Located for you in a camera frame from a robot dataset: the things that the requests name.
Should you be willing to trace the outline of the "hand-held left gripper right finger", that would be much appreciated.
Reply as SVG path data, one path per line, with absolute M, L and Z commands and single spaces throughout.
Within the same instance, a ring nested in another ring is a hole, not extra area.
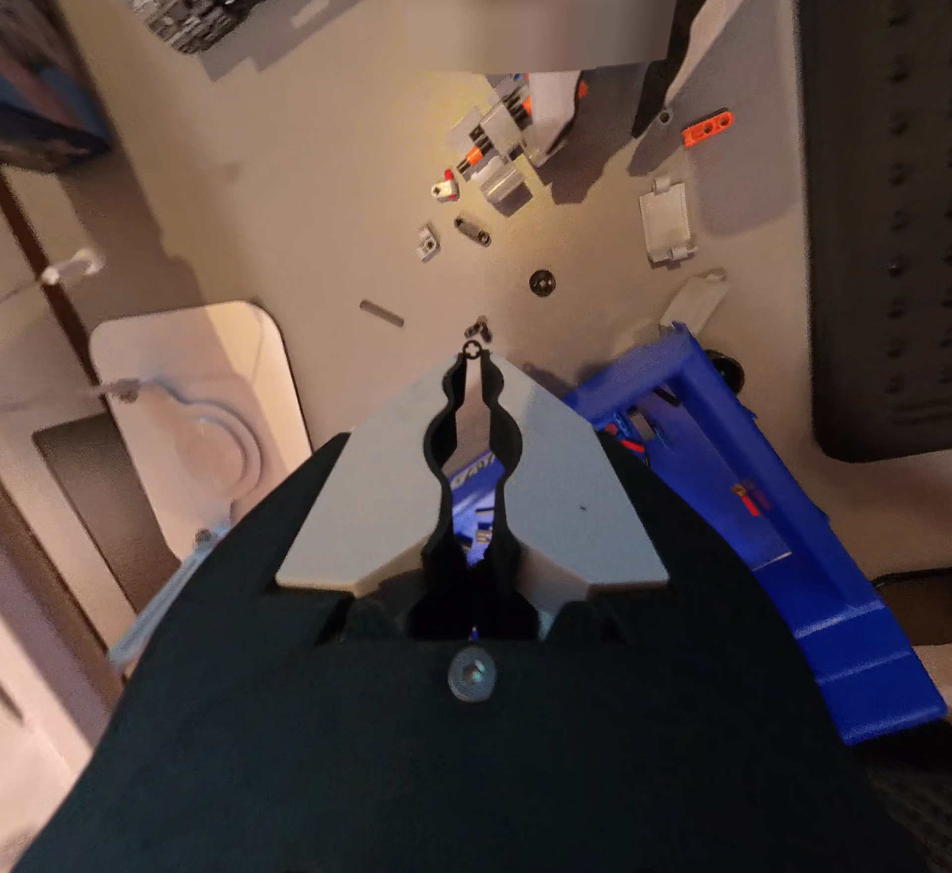
M 538 641 L 566 605 L 668 587 L 668 571 L 596 429 L 497 354 L 479 358 L 503 467 L 480 572 L 483 639 Z

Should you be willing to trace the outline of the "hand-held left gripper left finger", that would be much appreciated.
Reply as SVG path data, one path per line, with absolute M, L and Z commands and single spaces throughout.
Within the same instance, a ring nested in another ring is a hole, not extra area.
M 469 361 L 442 360 L 347 434 L 276 572 L 282 588 L 342 597 L 339 641 L 461 641 L 477 629 L 444 473 Z

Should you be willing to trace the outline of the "grey orange brick assembly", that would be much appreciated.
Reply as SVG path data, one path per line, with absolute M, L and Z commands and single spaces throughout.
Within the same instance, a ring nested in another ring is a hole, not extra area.
M 492 87 L 487 105 L 470 109 L 447 136 L 454 177 L 474 185 L 505 216 L 517 213 L 532 198 L 517 163 L 531 121 L 530 78 L 510 73 Z

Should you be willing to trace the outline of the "blue plastic bin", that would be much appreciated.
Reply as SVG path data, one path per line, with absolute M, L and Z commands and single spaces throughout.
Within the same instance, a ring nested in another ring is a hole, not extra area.
M 684 328 L 636 347 L 565 397 L 603 432 L 656 428 L 644 470 L 676 493 L 746 566 L 798 643 L 849 745 L 940 718 L 946 703 L 890 609 L 849 557 L 748 411 Z M 743 484 L 752 516 L 731 491 Z

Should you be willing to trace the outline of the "orange small beam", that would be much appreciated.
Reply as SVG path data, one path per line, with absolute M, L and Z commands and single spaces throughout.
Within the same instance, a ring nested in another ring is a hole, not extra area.
M 730 129 L 735 122 L 735 116 L 730 110 L 723 110 L 712 116 L 692 123 L 682 130 L 684 149 L 690 150 L 697 145 L 710 140 L 720 133 Z

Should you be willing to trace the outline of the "grey hollow panel piece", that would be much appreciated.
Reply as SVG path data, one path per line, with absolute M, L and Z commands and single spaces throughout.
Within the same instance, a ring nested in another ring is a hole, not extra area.
M 691 258 L 696 243 L 688 221 L 683 182 L 659 176 L 639 197 L 646 252 L 654 267 L 676 265 Z

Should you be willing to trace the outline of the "black toy wheel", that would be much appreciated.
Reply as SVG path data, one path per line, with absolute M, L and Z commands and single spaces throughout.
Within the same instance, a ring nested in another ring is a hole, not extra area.
M 746 381 L 745 371 L 741 363 L 733 357 L 714 349 L 706 349 L 705 354 L 732 393 L 740 395 Z

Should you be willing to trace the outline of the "grey ridged panel piece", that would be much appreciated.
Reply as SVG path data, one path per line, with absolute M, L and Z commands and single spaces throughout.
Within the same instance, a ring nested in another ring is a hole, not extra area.
M 712 270 L 686 279 L 659 319 L 660 333 L 684 328 L 697 338 L 729 289 L 728 275 L 723 270 Z

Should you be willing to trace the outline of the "brown flat panel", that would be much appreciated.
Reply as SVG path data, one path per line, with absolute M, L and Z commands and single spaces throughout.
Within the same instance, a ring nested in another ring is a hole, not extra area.
M 43 428 L 32 441 L 139 615 L 180 562 L 161 533 L 113 416 L 102 412 Z

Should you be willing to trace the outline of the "white board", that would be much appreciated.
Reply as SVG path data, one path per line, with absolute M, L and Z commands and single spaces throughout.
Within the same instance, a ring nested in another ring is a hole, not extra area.
M 103 322 L 90 355 L 179 560 L 234 526 L 311 454 L 291 364 L 244 301 Z

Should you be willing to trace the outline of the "black foam mat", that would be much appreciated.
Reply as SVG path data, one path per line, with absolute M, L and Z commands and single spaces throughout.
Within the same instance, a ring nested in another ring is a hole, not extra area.
M 950 449 L 951 0 L 796 0 L 826 455 Z

